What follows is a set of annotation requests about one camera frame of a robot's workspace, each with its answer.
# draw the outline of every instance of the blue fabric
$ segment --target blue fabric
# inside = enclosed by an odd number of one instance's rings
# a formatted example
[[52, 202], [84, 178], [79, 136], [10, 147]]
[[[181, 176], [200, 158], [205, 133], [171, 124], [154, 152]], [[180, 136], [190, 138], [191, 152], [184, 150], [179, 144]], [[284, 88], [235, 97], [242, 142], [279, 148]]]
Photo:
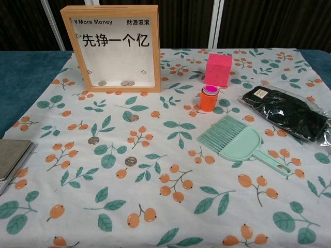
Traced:
[[71, 53], [0, 52], [0, 137], [44, 92]]

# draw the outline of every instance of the gray notebook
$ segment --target gray notebook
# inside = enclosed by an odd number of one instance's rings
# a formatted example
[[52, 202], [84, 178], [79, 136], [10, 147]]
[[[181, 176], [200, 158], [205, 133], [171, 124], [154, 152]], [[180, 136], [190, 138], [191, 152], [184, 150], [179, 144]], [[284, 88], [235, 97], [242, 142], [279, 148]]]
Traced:
[[33, 148], [31, 141], [0, 139], [0, 194], [22, 167]]

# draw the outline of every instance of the mint green brush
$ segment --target mint green brush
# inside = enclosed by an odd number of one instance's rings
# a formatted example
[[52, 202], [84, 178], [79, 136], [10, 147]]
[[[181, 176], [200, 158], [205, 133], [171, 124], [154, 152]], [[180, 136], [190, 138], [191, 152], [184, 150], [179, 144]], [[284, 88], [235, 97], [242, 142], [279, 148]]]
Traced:
[[292, 171], [260, 150], [262, 138], [252, 127], [227, 115], [198, 137], [198, 141], [226, 160], [244, 161], [251, 156], [284, 176]]

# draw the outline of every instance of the black curtain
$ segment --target black curtain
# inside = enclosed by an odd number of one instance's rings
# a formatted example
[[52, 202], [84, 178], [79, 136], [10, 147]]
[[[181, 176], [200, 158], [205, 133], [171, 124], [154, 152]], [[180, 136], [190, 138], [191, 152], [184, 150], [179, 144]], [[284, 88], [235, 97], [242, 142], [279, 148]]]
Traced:
[[0, 3], [0, 50], [58, 50], [40, 1], [4, 0]]
[[206, 48], [214, 0], [99, 0], [101, 5], [159, 6], [161, 48]]
[[218, 48], [331, 51], [330, 0], [225, 0]]
[[48, 0], [48, 4], [52, 10], [57, 29], [62, 37], [63, 45], [66, 50], [72, 51], [71, 42], [64, 25], [60, 10], [67, 5], [85, 5], [84, 0]]

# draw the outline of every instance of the wooden frame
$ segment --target wooden frame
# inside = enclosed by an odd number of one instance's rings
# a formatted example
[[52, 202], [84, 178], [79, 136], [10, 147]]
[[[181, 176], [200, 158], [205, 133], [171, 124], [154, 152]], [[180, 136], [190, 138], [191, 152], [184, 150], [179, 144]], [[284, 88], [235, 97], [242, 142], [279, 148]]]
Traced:
[[[103, 6], [66, 6], [61, 10], [67, 32], [76, 55], [79, 68], [88, 91], [122, 91], [122, 92], [160, 92], [160, 44], [159, 20], [157, 5], [103, 5]], [[154, 87], [140, 86], [93, 86], [89, 78], [86, 64], [79, 46], [71, 18], [150, 18], [152, 28]]]

